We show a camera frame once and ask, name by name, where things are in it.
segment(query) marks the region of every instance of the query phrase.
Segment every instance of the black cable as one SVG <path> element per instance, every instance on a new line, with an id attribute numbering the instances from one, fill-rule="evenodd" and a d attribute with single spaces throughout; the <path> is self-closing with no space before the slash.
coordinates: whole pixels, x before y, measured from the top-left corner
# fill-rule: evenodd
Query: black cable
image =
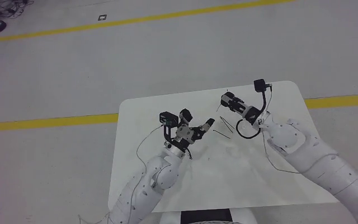
<path id="1" fill-rule="evenodd" d="M 265 108 L 266 108 L 266 95 L 265 95 L 265 92 L 262 92 L 262 100 L 263 100 L 263 104 L 262 104 L 262 108 L 261 108 L 261 110 L 260 110 L 259 115 L 262 114 L 262 112 L 263 112 L 263 111 L 265 110 Z M 242 121 L 243 121 L 243 119 L 239 120 L 239 121 L 236 123 L 236 131 L 237 131 L 237 133 L 239 134 L 239 136 L 241 136 L 241 137 L 243 137 L 243 138 L 245 138 L 245 139 L 252 139 L 252 138 L 258 136 L 258 134 L 260 134 L 261 128 L 258 128 L 258 131 L 257 131 L 256 134 L 254 134 L 254 135 L 252 135 L 252 136 L 249 136 L 249 137 L 243 136 L 243 135 L 240 133 L 240 131 L 239 131 L 239 124 L 240 124 L 240 122 L 242 122 Z"/>

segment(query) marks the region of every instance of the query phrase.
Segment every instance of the white table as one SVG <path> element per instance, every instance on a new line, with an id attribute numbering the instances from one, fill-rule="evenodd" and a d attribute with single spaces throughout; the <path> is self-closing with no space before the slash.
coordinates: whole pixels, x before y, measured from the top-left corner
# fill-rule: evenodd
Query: white table
<path id="1" fill-rule="evenodd" d="M 274 82 L 273 89 L 269 111 L 274 114 L 276 122 L 295 118 L 317 132 L 296 84 L 290 81 Z M 209 118 L 214 118 L 215 123 L 202 140 L 190 147 L 193 160 L 187 156 L 184 158 L 180 178 L 173 188 L 165 191 L 154 212 L 336 202 L 330 193 L 304 176 L 276 171 L 265 157 L 262 135 L 247 140 L 237 133 L 231 134 L 219 116 L 226 118 L 233 126 L 241 117 L 224 107 L 216 112 L 220 97 L 227 90 L 248 105 L 262 106 L 262 96 L 255 92 L 253 85 L 122 102 L 108 207 L 111 209 L 114 206 L 122 188 L 143 166 L 136 158 L 135 150 L 141 140 L 160 125 L 159 113 L 169 111 L 178 115 L 183 108 L 189 109 L 194 117 L 191 126 L 203 124 Z M 213 129 L 233 138 L 227 139 L 213 132 Z M 246 125 L 243 132 L 248 135 L 254 130 Z M 142 144 L 140 156 L 148 161 L 160 153 L 163 142 L 163 130 L 157 130 Z M 276 166 L 294 170 L 266 145 Z"/>

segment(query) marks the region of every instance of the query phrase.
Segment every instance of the wire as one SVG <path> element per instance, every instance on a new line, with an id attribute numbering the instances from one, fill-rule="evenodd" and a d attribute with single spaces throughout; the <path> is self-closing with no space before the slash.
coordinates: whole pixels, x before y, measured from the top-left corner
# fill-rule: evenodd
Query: wire
<path id="1" fill-rule="evenodd" d="M 220 117 L 220 119 L 224 122 L 224 124 L 226 125 L 226 127 L 228 127 L 228 129 L 230 130 L 230 132 L 231 132 L 231 133 L 234 133 L 234 132 L 229 128 L 229 126 L 227 125 L 228 122 L 227 122 L 222 116 Z"/>
<path id="2" fill-rule="evenodd" d="M 213 132 L 218 132 L 217 130 L 213 130 Z M 223 133 L 220 133 L 220 132 L 218 132 L 219 134 L 221 134 L 222 136 L 225 136 L 225 137 L 227 137 L 225 134 L 223 134 Z M 228 139 L 231 139 L 230 137 L 227 137 Z"/>
<path id="3" fill-rule="evenodd" d="M 262 108 L 261 108 L 261 110 L 260 110 L 259 115 L 262 114 L 263 111 L 264 111 L 265 108 L 266 108 L 266 95 L 265 95 L 265 92 L 262 92 L 262 101 L 263 101 L 263 104 L 262 104 Z M 240 124 L 240 122 L 242 122 L 242 121 L 243 121 L 243 119 L 239 120 L 239 121 L 236 123 L 236 131 L 237 131 L 237 133 L 239 134 L 239 136 L 241 136 L 241 137 L 243 137 L 243 138 L 245 138 L 245 139 L 252 139 L 252 138 L 258 136 L 258 134 L 261 132 L 261 128 L 258 128 L 257 133 L 254 134 L 254 135 L 252 135 L 252 136 L 247 137 L 247 136 L 242 135 L 242 134 L 240 133 L 240 131 L 239 131 L 239 124 Z"/>
<path id="4" fill-rule="evenodd" d="M 136 188 L 138 187 L 139 183 L 141 182 L 142 178 L 147 174 L 147 165 L 145 164 L 145 162 L 144 162 L 144 161 L 139 157 L 139 155 L 138 155 L 139 147 L 143 144 L 143 142 L 144 142 L 153 132 L 155 132 L 156 130 L 158 130 L 158 129 L 159 129 L 160 127 L 162 127 L 162 126 L 163 126 L 163 125 L 160 125 L 158 128 L 152 130 L 152 131 L 140 142 L 139 146 L 136 148 L 135 154 L 136 154 L 137 158 L 143 163 L 145 170 L 144 170 L 143 175 L 140 177 L 138 183 L 137 183 L 136 186 L 134 187 L 134 189 L 133 189 L 133 191 L 132 191 L 132 194 L 131 194 L 131 196 L 130 196 L 129 216 L 128 216 L 128 221 L 127 221 L 126 224 L 129 224 L 130 216 L 131 216 L 131 214 L 132 214 L 132 200 L 133 200 L 134 192 L 135 192 Z M 108 224 L 109 220 L 111 220 L 110 214 L 111 214 L 111 212 L 108 212 L 107 214 L 105 214 L 105 216 L 104 216 L 101 220 L 99 220 L 98 222 L 94 222 L 94 223 L 92 223 L 92 222 L 87 222 L 86 220 L 84 220 L 83 218 L 81 218 L 80 215 L 78 215 L 79 224 L 81 224 L 81 221 L 85 222 L 86 224 L 99 224 L 99 223 L 102 222 L 106 217 L 107 217 L 107 224 Z"/>
<path id="5" fill-rule="evenodd" d="M 146 174 L 147 174 L 147 165 L 146 165 L 145 162 L 139 157 L 139 155 L 138 155 L 138 149 L 139 149 L 139 147 L 142 145 L 142 143 L 143 143 L 153 132 L 155 132 L 156 130 L 158 130 L 158 129 L 161 128 L 162 126 L 163 126 L 163 124 L 160 125 L 158 128 L 152 130 L 152 131 L 140 142 L 139 146 L 136 148 L 135 154 L 136 154 L 137 158 L 143 163 L 145 169 L 144 169 L 144 174 L 140 177 L 138 183 L 136 184 L 136 186 L 134 187 L 134 189 L 133 189 L 133 191 L 132 191 L 132 195 L 130 196 L 129 217 L 128 217 L 128 221 L 127 221 L 126 224 L 129 224 L 130 216 L 132 215 L 132 200 L 133 200 L 134 192 L 135 192 L 136 188 L 138 187 L 139 183 L 141 182 L 142 178 L 143 178 L 144 176 L 146 176 Z"/>
<path id="6" fill-rule="evenodd" d="M 321 159 L 325 158 L 326 156 L 338 156 L 338 157 L 339 157 L 339 154 L 337 154 L 337 153 L 329 153 L 329 154 L 326 154 L 326 155 L 324 155 L 324 156 L 321 156 L 321 157 L 320 157 L 319 159 L 317 159 L 314 163 L 312 163 L 312 165 L 311 165 L 308 169 L 306 169 L 305 171 L 302 171 L 302 172 L 282 170 L 282 169 L 277 168 L 277 167 L 274 165 L 274 163 L 272 163 L 272 161 L 270 160 L 269 154 L 267 153 L 266 142 L 265 142 L 265 135 L 264 135 L 263 132 L 262 132 L 262 138 L 263 138 L 263 146 L 264 146 L 264 148 L 265 148 L 266 158 L 267 158 L 267 160 L 270 162 L 271 166 L 273 166 L 273 167 L 274 167 L 276 170 L 278 170 L 278 171 L 289 172 L 290 174 L 304 174 L 304 173 L 308 172 L 310 169 L 312 169 L 313 166 L 317 164 L 317 162 L 319 162 Z"/>
<path id="7" fill-rule="evenodd" d="M 272 99 L 272 87 L 270 87 L 270 99 L 269 99 L 268 104 L 267 104 L 267 106 L 266 106 L 265 112 L 261 114 L 261 118 L 262 118 L 262 116 L 263 116 L 264 114 L 267 113 L 267 110 L 269 109 L 269 106 L 270 106 L 271 99 Z"/>

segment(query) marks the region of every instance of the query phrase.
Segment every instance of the cable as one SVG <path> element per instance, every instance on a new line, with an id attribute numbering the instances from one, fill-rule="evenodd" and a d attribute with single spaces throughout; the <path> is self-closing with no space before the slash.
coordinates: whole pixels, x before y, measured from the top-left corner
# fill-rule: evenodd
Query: cable
<path id="1" fill-rule="evenodd" d="M 144 162 L 144 161 L 139 157 L 139 155 L 138 155 L 139 147 L 142 145 L 142 143 L 143 143 L 153 132 L 155 132 L 156 130 L 158 130 L 158 129 L 159 129 L 160 127 L 162 127 L 162 126 L 163 126 L 163 125 L 160 125 L 158 128 L 152 130 L 152 131 L 140 142 L 139 146 L 136 148 L 135 154 L 136 154 L 137 158 L 143 163 L 145 170 L 144 170 L 144 174 L 140 177 L 138 183 L 137 183 L 136 186 L 134 187 L 134 189 L 133 189 L 133 191 L 132 191 L 132 194 L 131 194 L 131 196 L 130 196 L 129 216 L 128 216 L 128 221 L 127 221 L 126 224 L 129 224 L 130 216 L 131 216 L 131 214 L 132 214 L 132 200 L 133 200 L 134 192 L 135 192 L 136 188 L 138 187 L 139 183 L 141 182 L 142 178 L 147 174 L 147 165 L 145 164 L 145 162 Z M 108 224 L 109 220 L 111 220 L 111 218 L 110 218 L 110 213 L 111 213 L 111 212 L 108 212 L 107 214 L 105 214 L 105 216 L 104 216 L 101 220 L 99 220 L 98 222 L 94 222 L 94 223 L 92 223 L 92 222 L 87 222 L 86 220 L 84 220 L 83 218 L 81 218 L 80 215 L 78 215 L 79 224 L 81 224 L 81 221 L 85 222 L 86 224 L 99 224 L 100 222 L 102 222 L 102 221 L 106 218 L 106 216 L 108 216 L 108 217 L 107 217 L 107 224 Z"/>
<path id="2" fill-rule="evenodd" d="M 156 130 L 158 130 L 158 129 L 161 128 L 162 126 L 163 126 L 163 124 L 160 125 L 158 128 L 152 130 L 152 131 L 140 142 L 138 148 L 136 148 L 135 154 L 136 154 L 137 158 L 143 163 L 145 170 L 144 170 L 144 174 L 140 177 L 138 183 L 137 183 L 136 186 L 134 187 L 134 189 L 133 189 L 133 191 L 132 191 L 132 195 L 130 196 L 130 206 L 129 206 L 129 209 L 130 209 L 130 210 L 129 210 L 128 221 L 127 221 L 126 224 L 129 224 L 130 216 L 132 215 L 132 200 L 133 200 L 134 192 L 135 192 L 136 188 L 138 187 L 139 183 L 141 182 L 142 178 L 147 174 L 147 165 L 146 165 L 145 162 L 139 157 L 139 155 L 138 155 L 138 149 L 139 149 L 140 145 L 142 145 L 142 143 L 143 143 L 153 132 L 155 132 Z"/>
<path id="3" fill-rule="evenodd" d="M 263 104 L 262 104 L 262 108 L 261 108 L 261 110 L 260 110 L 260 114 L 262 114 L 263 111 L 264 111 L 265 108 L 266 108 L 266 95 L 265 95 L 265 92 L 262 92 L 262 100 L 263 100 Z M 258 128 L 258 131 L 257 131 L 256 134 L 254 134 L 254 135 L 252 135 L 252 136 L 249 136 L 249 137 L 243 136 L 243 135 L 240 133 L 240 131 L 239 131 L 239 124 L 240 124 L 240 122 L 242 122 L 242 121 L 243 121 L 243 119 L 239 120 L 239 121 L 236 123 L 236 131 L 237 131 L 237 133 L 239 134 L 239 136 L 241 136 L 241 137 L 243 137 L 243 138 L 245 138 L 245 139 L 252 139 L 252 138 L 258 136 L 258 134 L 261 132 L 261 128 Z"/>
<path id="4" fill-rule="evenodd" d="M 267 104 L 267 106 L 266 106 L 265 112 L 261 114 L 261 118 L 262 118 L 262 116 L 263 116 L 264 114 L 267 113 L 267 110 L 269 109 L 269 106 L 270 106 L 271 99 L 272 99 L 272 86 L 270 86 L 270 99 L 269 99 L 268 104 Z"/>
<path id="5" fill-rule="evenodd" d="M 312 165 L 306 169 L 305 171 L 302 171 L 302 172 L 294 172 L 294 171 L 289 171 L 289 170 L 282 170 L 282 169 L 279 169 L 277 168 L 273 163 L 272 161 L 270 160 L 269 158 L 269 154 L 267 154 L 267 148 L 266 148 L 266 142 L 265 142 L 265 135 L 264 133 L 262 132 L 262 138 L 263 138 L 263 146 L 265 148 L 265 154 L 266 154 L 266 158 L 268 159 L 268 161 L 270 162 L 271 166 L 273 166 L 276 170 L 278 171 L 282 171 L 282 172 L 289 172 L 290 174 L 304 174 L 306 172 L 308 172 L 310 169 L 313 168 L 314 165 L 317 164 L 317 162 L 319 162 L 321 159 L 325 158 L 326 156 L 339 156 L 339 154 L 337 153 L 329 153 L 329 154 L 326 154 L 324 156 L 321 156 L 319 159 L 317 159 L 314 163 L 312 163 Z"/>

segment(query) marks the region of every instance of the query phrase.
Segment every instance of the white cable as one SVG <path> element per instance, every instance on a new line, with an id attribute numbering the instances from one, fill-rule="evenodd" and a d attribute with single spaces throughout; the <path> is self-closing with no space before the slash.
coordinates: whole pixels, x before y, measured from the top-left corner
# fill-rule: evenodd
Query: white cable
<path id="1" fill-rule="evenodd" d="M 261 118 L 263 117 L 264 114 L 267 113 L 267 110 L 269 109 L 270 102 L 271 102 L 271 99 L 272 99 L 272 89 L 270 89 L 270 93 L 271 93 L 271 94 L 270 94 L 270 99 L 269 99 L 269 101 L 268 101 L 268 104 L 266 105 L 265 111 L 261 113 Z"/>
<path id="2" fill-rule="evenodd" d="M 154 131 L 158 130 L 161 126 L 163 126 L 163 125 L 160 125 L 158 128 L 152 130 L 152 131 L 140 142 L 139 146 L 136 148 L 136 151 L 135 151 L 136 156 L 137 156 L 137 158 L 143 163 L 144 168 L 145 168 L 145 171 L 144 171 L 144 174 L 140 177 L 138 183 L 136 184 L 136 186 L 134 187 L 134 189 L 133 189 L 133 191 L 132 191 L 132 194 L 131 194 L 131 197 L 130 197 L 129 217 L 128 217 L 128 222 L 127 222 L 126 224 L 129 224 L 130 216 L 131 216 L 131 214 L 132 214 L 132 200 L 133 200 L 133 195 L 134 195 L 135 189 L 136 189 L 137 186 L 139 185 L 139 183 L 140 183 L 140 181 L 142 180 L 142 178 L 147 174 L 147 165 L 146 165 L 145 162 L 139 157 L 139 155 L 138 155 L 138 149 L 139 149 L 139 147 L 142 145 L 142 143 L 143 143 Z M 83 218 L 81 218 L 80 215 L 78 215 L 79 224 L 81 224 L 81 221 L 85 222 L 86 224 L 99 224 L 100 222 L 102 222 L 102 221 L 106 218 L 106 216 L 108 216 L 108 217 L 107 217 L 107 224 L 108 224 L 109 220 L 111 220 L 111 218 L 110 218 L 110 213 L 111 213 L 111 212 L 108 212 L 107 214 L 105 214 L 105 216 L 104 216 L 101 220 L 99 220 L 98 222 L 94 222 L 94 223 L 92 223 L 92 222 L 87 222 L 86 220 L 84 220 Z"/>
<path id="3" fill-rule="evenodd" d="M 261 118 L 262 118 L 262 116 L 267 112 L 267 110 L 269 109 L 269 105 L 270 105 L 271 99 L 272 99 L 272 89 L 271 89 L 270 100 L 268 101 L 268 104 L 267 104 L 267 106 L 266 106 L 265 112 L 261 114 Z M 312 169 L 312 167 L 313 167 L 314 165 L 316 165 L 317 162 L 319 162 L 321 159 L 325 158 L 326 156 L 339 156 L 339 154 L 337 154 L 337 153 L 329 153 L 329 154 L 326 154 L 326 155 L 320 157 L 320 158 L 319 158 L 318 160 L 316 160 L 308 169 L 306 169 L 305 171 L 302 171 L 302 172 L 282 170 L 282 169 L 277 168 L 277 167 L 272 163 L 272 161 L 270 160 L 269 154 L 267 154 L 267 148 L 266 148 L 266 142 L 265 142 L 265 135 L 264 135 L 263 132 L 262 132 L 262 138 L 263 138 L 263 146 L 264 146 L 264 148 L 265 148 L 265 155 L 266 155 L 266 157 L 267 157 L 267 160 L 268 160 L 269 163 L 271 164 L 271 166 L 273 166 L 273 167 L 274 167 L 276 170 L 278 170 L 278 171 L 289 172 L 290 174 L 304 174 L 304 173 L 308 172 L 310 169 Z"/>
<path id="4" fill-rule="evenodd" d="M 129 210 L 128 222 L 127 222 L 126 224 L 129 224 L 130 216 L 131 216 L 131 214 L 132 214 L 132 200 L 133 200 L 134 192 L 135 192 L 136 188 L 138 187 L 138 185 L 139 185 L 140 181 L 142 180 L 142 178 L 147 174 L 147 165 L 146 165 L 145 162 L 139 157 L 139 155 L 138 155 L 138 149 L 139 149 L 140 145 L 141 145 L 153 132 L 155 132 L 156 130 L 158 130 L 158 129 L 161 128 L 162 126 L 163 126 L 163 124 L 160 125 L 158 128 L 152 130 L 152 131 L 140 142 L 138 148 L 136 148 L 136 151 L 135 151 L 136 156 L 137 156 L 137 158 L 143 163 L 145 170 L 144 170 L 144 174 L 140 177 L 138 183 L 137 183 L 136 186 L 134 187 L 134 189 L 133 189 L 133 191 L 132 191 L 132 195 L 130 196 L 130 205 L 129 205 L 129 209 L 130 209 L 130 210 Z"/>
<path id="5" fill-rule="evenodd" d="M 317 164 L 317 162 L 319 162 L 321 159 L 325 158 L 326 156 L 339 156 L 339 154 L 337 154 L 337 153 L 329 153 L 329 154 L 326 154 L 326 155 L 324 155 L 324 156 L 321 156 L 321 157 L 320 157 L 319 159 L 317 159 L 314 163 L 312 163 L 312 165 L 311 165 L 308 169 L 306 169 L 305 171 L 302 171 L 302 172 L 294 172 L 294 171 L 282 170 L 282 169 L 277 168 L 277 167 L 271 162 L 271 160 L 270 160 L 270 158 L 269 158 L 269 154 L 267 154 L 266 143 L 265 143 L 265 135 L 264 135 L 263 132 L 262 132 L 262 138 L 263 138 L 263 146 L 264 146 L 264 148 L 265 148 L 265 154 L 266 154 L 266 157 L 267 157 L 268 161 L 270 162 L 271 166 L 273 166 L 276 170 L 282 171 L 282 172 L 289 172 L 289 173 L 291 173 L 291 174 L 304 174 L 304 173 L 308 172 L 310 169 L 312 169 L 313 166 Z"/>

